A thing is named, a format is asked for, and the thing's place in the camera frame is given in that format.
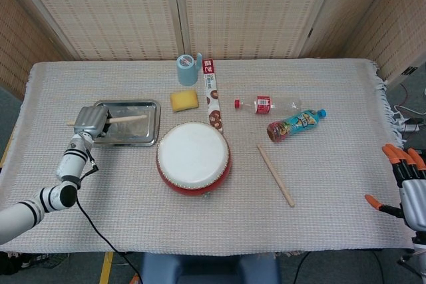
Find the wall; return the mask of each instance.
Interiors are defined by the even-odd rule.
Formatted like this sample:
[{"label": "wall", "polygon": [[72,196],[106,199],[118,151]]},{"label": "wall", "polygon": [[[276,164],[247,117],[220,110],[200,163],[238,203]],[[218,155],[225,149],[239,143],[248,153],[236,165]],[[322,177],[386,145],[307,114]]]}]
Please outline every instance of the wall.
[{"label": "wall", "polygon": [[33,64],[63,60],[17,0],[0,0],[0,86],[22,99]]},{"label": "wall", "polygon": [[301,57],[336,58],[373,0],[325,0]]},{"label": "wall", "polygon": [[297,57],[323,0],[39,0],[78,60]]},{"label": "wall", "polygon": [[375,0],[340,56],[376,61],[390,82],[420,66],[426,60],[426,0]]},{"label": "wall", "polygon": [[183,53],[176,0],[40,1],[77,60],[164,60]]}]

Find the blue bottle cap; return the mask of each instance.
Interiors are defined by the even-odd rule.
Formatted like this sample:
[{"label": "blue bottle cap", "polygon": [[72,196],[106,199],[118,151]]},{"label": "blue bottle cap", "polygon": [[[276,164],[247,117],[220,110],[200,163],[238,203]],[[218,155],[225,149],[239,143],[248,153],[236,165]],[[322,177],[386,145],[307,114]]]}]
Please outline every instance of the blue bottle cap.
[{"label": "blue bottle cap", "polygon": [[327,112],[324,109],[318,110],[318,116],[320,118],[325,118],[327,116]]}]

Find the drum head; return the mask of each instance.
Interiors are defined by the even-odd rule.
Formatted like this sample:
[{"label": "drum head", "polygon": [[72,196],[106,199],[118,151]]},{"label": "drum head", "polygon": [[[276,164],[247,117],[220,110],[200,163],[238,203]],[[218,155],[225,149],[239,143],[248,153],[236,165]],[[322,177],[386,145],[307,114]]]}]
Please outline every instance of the drum head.
[{"label": "drum head", "polygon": [[169,131],[158,144],[160,173],[179,188],[200,189],[218,180],[229,161],[228,144],[212,126],[188,122]]}]

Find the wooden stick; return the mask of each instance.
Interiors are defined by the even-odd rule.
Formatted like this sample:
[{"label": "wooden stick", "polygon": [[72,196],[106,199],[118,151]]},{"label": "wooden stick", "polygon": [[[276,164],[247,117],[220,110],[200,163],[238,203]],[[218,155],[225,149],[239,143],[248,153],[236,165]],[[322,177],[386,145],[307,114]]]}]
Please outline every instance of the wooden stick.
[{"label": "wooden stick", "polygon": [[277,182],[278,186],[281,189],[281,192],[283,193],[284,197],[286,198],[288,205],[291,206],[291,207],[294,207],[295,203],[294,203],[289,191],[287,190],[286,186],[284,185],[284,182],[278,176],[278,172],[275,170],[274,166],[271,163],[271,160],[269,160],[268,156],[266,155],[265,150],[262,148],[262,146],[260,144],[258,144],[258,149],[259,149],[259,152],[262,155],[266,165],[268,166],[269,171],[271,171],[272,176],[274,177],[275,181]]},{"label": "wooden stick", "polygon": [[[140,119],[148,118],[146,114],[141,114],[140,116],[121,116],[119,118],[109,118],[106,120],[106,124],[119,123],[119,122],[129,122]],[[75,121],[67,121],[67,126],[74,126]]]}]

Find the blue chair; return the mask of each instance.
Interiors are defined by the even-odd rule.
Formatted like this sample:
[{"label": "blue chair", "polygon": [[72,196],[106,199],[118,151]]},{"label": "blue chair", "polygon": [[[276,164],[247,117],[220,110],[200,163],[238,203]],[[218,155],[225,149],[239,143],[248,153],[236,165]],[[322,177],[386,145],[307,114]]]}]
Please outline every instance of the blue chair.
[{"label": "blue chair", "polygon": [[281,284],[273,253],[226,257],[144,253],[144,284]]}]

